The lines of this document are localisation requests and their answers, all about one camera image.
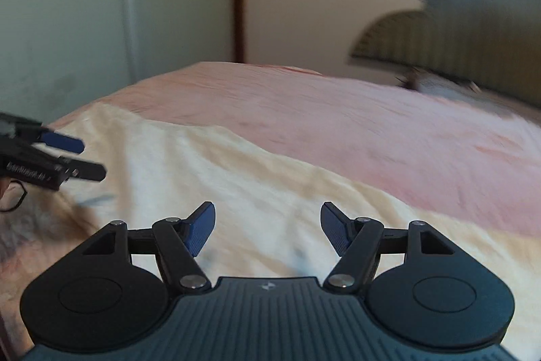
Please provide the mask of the white glass wardrobe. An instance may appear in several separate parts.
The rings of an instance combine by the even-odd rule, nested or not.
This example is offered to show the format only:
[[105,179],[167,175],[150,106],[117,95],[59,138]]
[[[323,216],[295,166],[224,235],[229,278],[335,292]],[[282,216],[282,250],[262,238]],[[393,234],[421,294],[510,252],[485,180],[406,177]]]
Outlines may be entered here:
[[1,108],[41,122],[233,54],[232,0],[1,0]]

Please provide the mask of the cream white pants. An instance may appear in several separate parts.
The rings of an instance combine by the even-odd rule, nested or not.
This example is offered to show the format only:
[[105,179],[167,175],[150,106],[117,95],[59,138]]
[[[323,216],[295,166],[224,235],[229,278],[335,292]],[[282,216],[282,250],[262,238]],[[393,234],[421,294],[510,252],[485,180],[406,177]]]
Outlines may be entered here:
[[1,340],[10,359],[32,347],[21,320],[22,292],[45,269],[114,219],[147,228],[213,202],[215,231],[198,258],[221,276],[323,277],[336,254],[321,230],[320,207],[390,227],[421,219],[501,277],[516,301],[504,346],[522,360],[540,356],[540,240],[513,222],[483,227],[411,206],[383,190],[315,165],[272,154],[224,127],[179,126],[94,105],[62,127],[80,137],[84,158],[102,162],[100,183],[70,180],[60,191],[31,188],[1,218]]

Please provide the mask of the pink bed sheet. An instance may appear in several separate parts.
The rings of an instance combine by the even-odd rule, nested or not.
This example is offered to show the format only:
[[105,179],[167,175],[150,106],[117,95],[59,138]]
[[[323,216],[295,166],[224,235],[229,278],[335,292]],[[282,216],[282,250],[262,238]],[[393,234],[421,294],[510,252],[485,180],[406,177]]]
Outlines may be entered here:
[[104,99],[144,118],[224,127],[442,215],[540,233],[540,129],[393,86],[295,67],[200,62]]

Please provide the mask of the green upholstered headboard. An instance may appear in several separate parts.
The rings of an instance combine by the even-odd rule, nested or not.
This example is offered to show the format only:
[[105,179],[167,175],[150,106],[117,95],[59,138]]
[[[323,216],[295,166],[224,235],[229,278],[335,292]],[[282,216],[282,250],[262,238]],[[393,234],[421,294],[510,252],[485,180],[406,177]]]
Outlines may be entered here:
[[540,0],[425,0],[378,17],[354,60],[428,70],[540,105]]

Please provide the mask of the grey striped pillow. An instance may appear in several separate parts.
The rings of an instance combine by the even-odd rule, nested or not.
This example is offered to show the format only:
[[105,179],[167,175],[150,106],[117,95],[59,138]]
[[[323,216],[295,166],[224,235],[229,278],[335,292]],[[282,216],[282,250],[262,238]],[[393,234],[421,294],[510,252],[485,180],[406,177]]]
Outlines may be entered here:
[[484,92],[471,81],[454,81],[419,68],[406,70],[398,77],[404,89],[449,101],[461,102],[495,114],[524,113],[527,107],[495,92]]

